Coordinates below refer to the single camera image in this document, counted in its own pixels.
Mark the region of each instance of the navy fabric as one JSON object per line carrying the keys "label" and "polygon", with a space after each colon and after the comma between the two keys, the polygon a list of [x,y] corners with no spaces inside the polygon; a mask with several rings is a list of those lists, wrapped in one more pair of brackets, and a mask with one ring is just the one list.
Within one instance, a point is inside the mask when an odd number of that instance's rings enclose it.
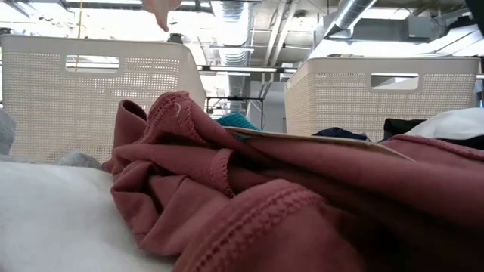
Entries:
{"label": "navy fabric", "polygon": [[477,150],[484,150],[484,136],[477,136],[466,140],[449,140],[449,139],[441,139],[441,140],[447,141],[453,144],[458,144],[463,147],[470,147]]}
{"label": "navy fabric", "polygon": [[370,140],[370,139],[368,139],[368,137],[365,134],[352,133],[352,132],[347,131],[346,129],[342,129],[342,128],[324,129],[322,131],[319,131],[316,134],[313,134],[312,136],[348,138],[348,139],[356,139],[356,140],[363,140],[363,141],[369,141]]}
{"label": "navy fabric", "polygon": [[474,20],[479,26],[482,33],[484,33],[484,1],[483,0],[466,0],[467,7],[469,7]]}

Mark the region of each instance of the pink garment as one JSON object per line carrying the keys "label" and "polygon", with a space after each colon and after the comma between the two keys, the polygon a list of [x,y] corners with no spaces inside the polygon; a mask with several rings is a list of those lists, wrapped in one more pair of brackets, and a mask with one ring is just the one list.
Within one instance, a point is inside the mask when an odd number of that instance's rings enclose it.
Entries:
{"label": "pink garment", "polygon": [[119,105],[112,194],[175,271],[484,271],[484,152],[398,136],[417,162],[336,144],[240,141],[187,94]]}

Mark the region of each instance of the ceiling light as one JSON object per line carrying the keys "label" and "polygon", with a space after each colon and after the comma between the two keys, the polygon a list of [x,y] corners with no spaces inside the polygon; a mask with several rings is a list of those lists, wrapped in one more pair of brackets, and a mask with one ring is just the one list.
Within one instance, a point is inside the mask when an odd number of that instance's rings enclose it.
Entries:
{"label": "ceiling light", "polygon": [[286,69],[284,69],[285,73],[295,73],[296,71],[297,71],[296,68],[286,68]]}
{"label": "ceiling light", "polygon": [[192,6],[195,6],[195,1],[193,1],[193,2],[190,2],[190,1],[182,1],[181,2],[181,5],[192,5]]}
{"label": "ceiling light", "polygon": [[254,51],[254,48],[242,48],[242,47],[235,47],[235,46],[227,46],[227,45],[210,45],[210,49],[216,49],[219,51]]}
{"label": "ceiling light", "polygon": [[[65,0],[66,2],[80,2],[80,0]],[[140,0],[83,0],[85,3],[103,4],[141,4]]]}
{"label": "ceiling light", "polygon": [[217,72],[217,75],[221,75],[221,76],[250,76],[250,73],[240,73],[240,72]]}
{"label": "ceiling light", "polygon": [[238,66],[211,66],[212,71],[221,72],[261,72],[261,73],[275,73],[276,68],[269,67],[238,67]]}

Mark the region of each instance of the clothing pile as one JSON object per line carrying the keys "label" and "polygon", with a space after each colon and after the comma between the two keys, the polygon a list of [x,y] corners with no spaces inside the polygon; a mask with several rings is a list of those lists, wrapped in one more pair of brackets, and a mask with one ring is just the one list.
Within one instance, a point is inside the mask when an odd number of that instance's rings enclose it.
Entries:
{"label": "clothing pile", "polygon": [[143,112],[120,103],[103,170],[138,246],[175,271],[484,270],[483,151],[241,139],[186,93]]}
{"label": "clothing pile", "polygon": [[[385,120],[383,141],[406,134],[484,150],[484,109],[470,108],[440,113],[428,120]],[[356,134],[342,128],[328,128],[313,136],[348,138],[369,141],[366,134]]]}

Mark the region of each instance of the metal beam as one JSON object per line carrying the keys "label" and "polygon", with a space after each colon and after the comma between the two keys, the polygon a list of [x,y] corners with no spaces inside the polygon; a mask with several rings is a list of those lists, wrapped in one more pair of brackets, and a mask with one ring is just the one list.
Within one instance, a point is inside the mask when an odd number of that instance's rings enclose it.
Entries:
{"label": "metal beam", "polygon": [[[117,69],[117,63],[81,63],[82,68],[89,68],[89,69]],[[197,65],[197,69],[199,71],[213,71],[213,72],[239,72],[240,69],[243,69],[244,73],[286,73],[286,74],[294,74],[297,69],[296,68],[283,68],[283,67],[259,67],[259,66],[246,66],[246,67],[229,67],[229,66],[210,66],[210,65]],[[384,73],[384,74],[376,74],[376,76],[395,76],[395,77],[403,77],[404,75],[398,73]],[[476,80],[484,80],[484,74],[477,74]]]}
{"label": "metal beam", "polygon": [[342,30],[351,30],[361,19],[363,13],[370,9],[377,0],[342,0],[335,12],[334,20],[328,25],[324,37]]}
{"label": "metal beam", "polygon": [[[244,49],[244,50],[247,50],[247,51],[254,51],[256,50],[257,48],[267,48],[267,44],[262,44],[262,43],[256,43],[256,44],[253,44],[252,46],[230,46],[230,45],[214,45],[212,42],[201,42],[199,43],[201,47],[203,48],[209,48],[209,49],[214,49],[214,50],[223,50],[223,49]],[[312,47],[311,46],[308,46],[308,45],[285,45],[284,48],[287,48],[287,49],[296,49],[296,50],[312,50]]]}
{"label": "metal beam", "polygon": [[443,14],[441,16],[435,17],[434,19],[437,20],[439,23],[448,26],[450,23],[448,20],[457,20],[457,18],[462,17],[466,14],[470,14],[469,8],[462,8],[458,11],[452,11],[447,14]]}
{"label": "metal beam", "polygon": [[[374,7],[375,8],[401,8],[404,5],[406,8],[421,8],[422,2],[423,2],[423,0],[416,0],[416,1],[412,1],[412,2],[408,2],[408,3],[403,4],[402,1],[378,0],[377,3],[375,3]],[[440,3],[439,6],[440,6],[441,9],[446,10],[446,9],[454,7],[455,4]]]}
{"label": "metal beam", "polygon": [[[316,47],[321,43],[325,33],[321,25],[315,31]],[[404,20],[361,19],[352,31],[342,31],[329,38],[346,41],[429,42],[439,38],[435,34],[435,25],[430,17],[408,17]]]}
{"label": "metal beam", "polygon": [[262,66],[267,66],[269,64],[269,58],[271,57],[272,47],[274,46],[275,39],[278,37],[279,28],[281,27],[282,17],[284,16],[284,10],[286,8],[286,2],[280,1],[279,6],[277,9],[277,14],[274,22],[274,26],[272,27],[271,37],[269,38],[269,43],[267,45],[267,49],[265,50],[264,61],[262,62]]}
{"label": "metal beam", "polygon": [[[62,1],[65,8],[81,8],[81,1]],[[110,3],[110,2],[82,2],[82,8],[92,9],[114,9],[114,10],[128,10],[128,11],[143,11],[144,7],[139,3]],[[205,12],[213,13],[212,7],[207,2],[207,5],[180,5],[175,11],[188,12]]]}
{"label": "metal beam", "polygon": [[420,8],[411,13],[411,16],[419,16],[429,8],[434,7],[437,4],[437,0],[431,0],[430,2],[422,5]]}
{"label": "metal beam", "polygon": [[293,20],[294,14],[296,13],[296,8],[298,4],[299,1],[295,0],[290,3],[289,11],[287,12],[286,16],[286,22],[284,23],[284,26],[281,30],[281,34],[279,35],[278,45],[275,48],[274,55],[272,55],[270,66],[274,66],[278,61],[279,54],[281,53],[282,46],[284,44],[284,41],[286,40],[287,32],[289,31],[289,26],[291,21]]}

